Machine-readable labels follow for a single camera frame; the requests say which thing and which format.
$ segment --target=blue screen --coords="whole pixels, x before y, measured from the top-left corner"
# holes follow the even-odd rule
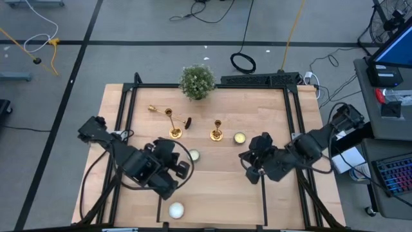
[[[406,28],[403,34],[377,56],[376,61],[412,65],[412,27]]]

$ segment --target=white cable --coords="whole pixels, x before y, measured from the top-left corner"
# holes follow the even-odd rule
[[[317,82],[317,85],[320,86],[321,83],[319,82],[319,78],[317,78],[317,76],[316,76],[314,73],[312,73],[312,72],[306,72],[306,73],[305,73],[305,75],[304,75],[304,77],[303,77],[303,82],[304,82],[304,84],[305,84],[305,85],[308,85],[308,83],[306,83],[306,78],[309,78],[309,81],[310,81],[310,79],[312,78],[312,76],[315,77],[316,82]],[[321,97],[321,91],[320,91],[320,90],[317,90],[316,99],[319,99],[320,97]]]
[[[30,9],[33,10],[34,13],[36,13],[39,17],[41,17],[42,19],[46,20],[47,22],[52,23],[52,24],[54,24],[54,25],[56,26],[56,32],[53,34],[53,36],[50,37],[50,35],[48,35],[48,34],[37,34],[37,35],[29,38],[28,40],[26,40],[26,41],[24,42],[24,44],[23,44],[24,50],[25,50],[26,52],[33,53],[33,52],[37,52],[37,51],[39,51],[40,49],[42,49],[49,41],[51,41],[51,40],[56,36],[57,31],[59,31],[59,25],[57,25],[57,24],[54,23],[53,21],[51,21],[51,20],[43,17],[41,14],[37,13],[37,12],[34,10],[34,8],[31,6],[31,4],[28,2],[28,0],[25,0],[25,1],[26,1],[27,5],[30,7]],[[28,50],[26,49],[26,44],[27,44],[27,42],[28,42],[28,41],[31,41],[32,39],[34,39],[34,38],[36,38],[36,37],[38,37],[38,36],[47,36],[47,41],[46,41],[42,46],[38,47],[37,49],[34,49],[34,50],[32,50],[32,51],[28,51]]]

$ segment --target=red object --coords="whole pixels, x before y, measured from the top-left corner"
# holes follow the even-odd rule
[[[375,96],[379,103],[385,104],[385,96],[383,95],[380,89],[375,90]]]

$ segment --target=keyboard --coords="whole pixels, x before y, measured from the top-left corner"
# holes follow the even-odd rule
[[[412,155],[401,155],[372,162],[381,184],[392,195],[412,192]]]
[[[296,84],[297,78],[299,78],[298,72],[268,73],[254,75],[222,76],[220,82],[222,84],[256,84],[267,86],[285,86],[287,84]]]

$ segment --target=white ball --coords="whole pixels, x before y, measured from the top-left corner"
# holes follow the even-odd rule
[[[174,219],[179,219],[183,216],[185,208],[179,202],[175,202],[169,206],[169,215]]]

